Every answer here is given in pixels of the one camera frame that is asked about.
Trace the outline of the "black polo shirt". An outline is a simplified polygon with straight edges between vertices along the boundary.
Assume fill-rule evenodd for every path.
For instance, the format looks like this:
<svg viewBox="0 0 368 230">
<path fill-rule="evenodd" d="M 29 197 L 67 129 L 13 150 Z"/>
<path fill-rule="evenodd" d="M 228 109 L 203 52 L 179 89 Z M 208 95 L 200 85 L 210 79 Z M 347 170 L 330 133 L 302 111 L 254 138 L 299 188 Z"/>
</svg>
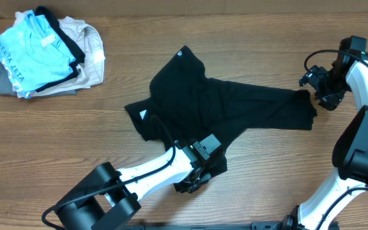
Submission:
<svg viewBox="0 0 368 230">
<path fill-rule="evenodd" d="M 307 90 L 207 78 L 203 62 L 187 46 L 154 76 L 149 91 L 149 98 L 125 110 L 145 141 L 160 139 L 166 148 L 213 134 L 226 152 L 248 128 L 311 130 L 317 115 Z M 214 171 L 227 171 L 225 155 Z"/>
</svg>

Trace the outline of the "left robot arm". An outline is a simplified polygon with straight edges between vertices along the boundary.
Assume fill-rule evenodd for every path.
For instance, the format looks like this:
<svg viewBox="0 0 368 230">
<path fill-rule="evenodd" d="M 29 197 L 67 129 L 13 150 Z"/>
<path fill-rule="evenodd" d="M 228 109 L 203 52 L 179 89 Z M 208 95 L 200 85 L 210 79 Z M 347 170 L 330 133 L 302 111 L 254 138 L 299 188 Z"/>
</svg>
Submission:
<svg viewBox="0 0 368 230">
<path fill-rule="evenodd" d="M 160 157 L 130 168 L 106 162 L 94 168 L 54 207 L 62 229 L 121 229 L 140 201 L 172 185 L 193 193 L 209 182 L 225 151 L 213 135 L 202 141 L 175 141 Z"/>
</svg>

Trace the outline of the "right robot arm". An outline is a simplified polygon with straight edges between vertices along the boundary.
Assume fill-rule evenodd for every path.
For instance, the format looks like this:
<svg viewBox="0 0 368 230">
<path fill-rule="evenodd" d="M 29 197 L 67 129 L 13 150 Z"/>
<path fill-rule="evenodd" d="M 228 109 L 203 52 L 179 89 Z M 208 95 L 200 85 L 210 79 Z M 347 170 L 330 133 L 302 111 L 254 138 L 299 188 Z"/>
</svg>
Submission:
<svg viewBox="0 0 368 230">
<path fill-rule="evenodd" d="M 357 114 L 336 142 L 333 169 L 304 203 L 296 206 L 274 229 L 337 229 L 334 218 L 363 192 L 368 192 L 368 52 L 367 40 L 350 36 L 340 41 L 337 59 L 326 70 L 316 65 L 299 80 L 316 91 L 319 105 L 337 108 L 346 92 L 355 99 Z"/>
</svg>

